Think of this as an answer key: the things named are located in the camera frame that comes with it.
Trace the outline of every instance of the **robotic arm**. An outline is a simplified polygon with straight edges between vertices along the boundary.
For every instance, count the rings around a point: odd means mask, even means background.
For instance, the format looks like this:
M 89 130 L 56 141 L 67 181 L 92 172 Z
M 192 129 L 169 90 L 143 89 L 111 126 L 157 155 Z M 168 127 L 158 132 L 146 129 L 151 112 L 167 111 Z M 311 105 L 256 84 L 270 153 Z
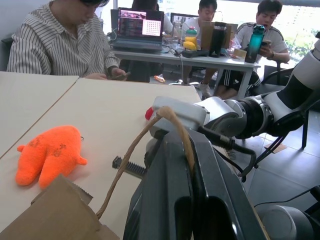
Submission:
M 241 149 L 231 137 L 246 139 L 268 133 L 274 137 L 283 137 L 283 140 L 290 131 L 302 126 L 305 112 L 320 100 L 319 76 L 320 40 L 295 67 L 288 84 L 281 91 L 246 97 L 239 101 L 210 97 L 195 104 L 157 97 L 152 108 L 156 112 L 162 106 L 169 106 L 187 129 L 205 134 L 215 145 L 250 154 L 249 166 L 238 175 L 245 182 L 243 177 L 263 158 L 256 160 L 252 150 Z M 161 119 L 150 133 L 159 140 L 173 130 L 170 122 Z
M 240 101 L 211 97 L 196 104 L 157 97 L 154 112 L 170 106 L 188 129 L 194 175 L 178 133 L 167 120 L 159 120 L 150 130 L 157 141 L 147 145 L 147 170 L 131 198 L 123 239 L 189 240 L 192 233 L 195 240 L 319 239 L 320 225 L 313 218 L 319 214 L 319 202 L 305 213 L 273 205 L 258 212 L 260 221 L 237 176 L 208 141 L 241 150 L 229 137 L 249 138 L 264 132 L 284 136 L 297 129 L 304 112 L 320 99 L 319 76 L 320 40 L 282 91 Z M 310 192 L 320 201 L 318 186 Z

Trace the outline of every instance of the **teal water bottle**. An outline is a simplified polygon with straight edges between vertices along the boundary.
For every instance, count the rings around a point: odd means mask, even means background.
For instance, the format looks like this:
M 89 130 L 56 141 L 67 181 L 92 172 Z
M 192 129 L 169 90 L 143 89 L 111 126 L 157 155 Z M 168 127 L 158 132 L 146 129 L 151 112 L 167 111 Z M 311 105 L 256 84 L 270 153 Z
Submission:
M 253 64 L 257 60 L 257 56 L 265 36 L 265 31 L 266 29 L 263 25 L 254 26 L 250 43 L 246 50 L 246 56 L 244 59 L 246 63 Z

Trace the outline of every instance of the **paper bag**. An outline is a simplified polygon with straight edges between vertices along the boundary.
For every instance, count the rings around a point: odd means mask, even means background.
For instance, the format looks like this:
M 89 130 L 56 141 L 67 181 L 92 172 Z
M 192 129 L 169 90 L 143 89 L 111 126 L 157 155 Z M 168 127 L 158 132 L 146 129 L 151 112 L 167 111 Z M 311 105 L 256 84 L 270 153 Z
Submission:
M 0 240 L 120 240 L 88 206 L 92 197 L 59 175 L 0 233 Z
M 214 31 L 215 23 L 212 21 L 203 21 L 201 25 L 201 49 L 210 50 L 212 42 L 212 33 Z M 228 49 L 230 40 L 235 37 L 238 24 L 226 24 L 225 36 L 222 48 Z

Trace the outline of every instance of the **desk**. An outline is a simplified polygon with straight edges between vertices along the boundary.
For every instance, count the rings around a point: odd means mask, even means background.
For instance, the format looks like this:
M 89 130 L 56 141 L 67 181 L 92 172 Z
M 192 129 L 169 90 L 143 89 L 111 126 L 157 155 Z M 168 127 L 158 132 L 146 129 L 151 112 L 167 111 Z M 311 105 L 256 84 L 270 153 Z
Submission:
M 55 126 L 76 126 L 84 137 L 81 156 L 88 160 L 88 164 L 78 166 L 69 178 L 93 196 L 89 206 L 97 212 L 117 172 L 112 168 L 113 159 L 117 155 L 123 157 L 143 129 L 145 112 L 156 96 L 168 96 L 189 103 L 200 101 L 191 86 L 79 79 L 0 160 L 0 231 L 26 210 L 40 192 L 37 182 L 28 187 L 18 187 L 15 183 L 20 156 L 16 150 L 18 145 L 28 143 L 36 135 Z M 150 137 L 147 133 L 140 141 L 131 161 L 144 164 Z M 130 200 L 139 183 L 140 179 L 124 173 L 100 219 L 121 239 Z
M 180 58 L 177 56 L 174 56 L 171 52 L 146 53 L 146 52 L 124 51 L 124 50 L 114 50 L 113 52 L 119 59 L 164 63 L 164 64 L 172 64 L 172 65 L 181 64 Z M 257 63 L 247 63 L 247 62 L 244 62 L 243 60 L 241 61 L 238 59 L 232 59 L 227 57 L 215 58 L 215 57 L 208 57 L 208 56 L 199 56 L 194 58 L 186 58 L 182 56 L 182 61 L 185 66 L 220 69 L 221 74 L 222 74 L 222 70 L 235 70 L 235 71 L 244 72 L 241 86 L 237 95 L 238 99 L 243 99 L 245 97 L 253 69 L 260 67 Z
M 0 159 L 78 78 L 0 71 Z

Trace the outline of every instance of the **orange plush toy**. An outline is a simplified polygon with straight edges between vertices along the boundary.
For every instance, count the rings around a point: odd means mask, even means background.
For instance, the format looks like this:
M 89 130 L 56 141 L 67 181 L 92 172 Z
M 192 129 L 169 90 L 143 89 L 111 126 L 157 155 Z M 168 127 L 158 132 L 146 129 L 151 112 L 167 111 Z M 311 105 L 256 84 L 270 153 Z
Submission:
M 59 174 L 68 176 L 77 164 L 87 164 L 80 156 L 81 135 L 74 126 L 54 127 L 17 150 L 21 156 L 15 181 L 21 186 L 31 184 L 40 174 L 39 185 L 43 189 Z

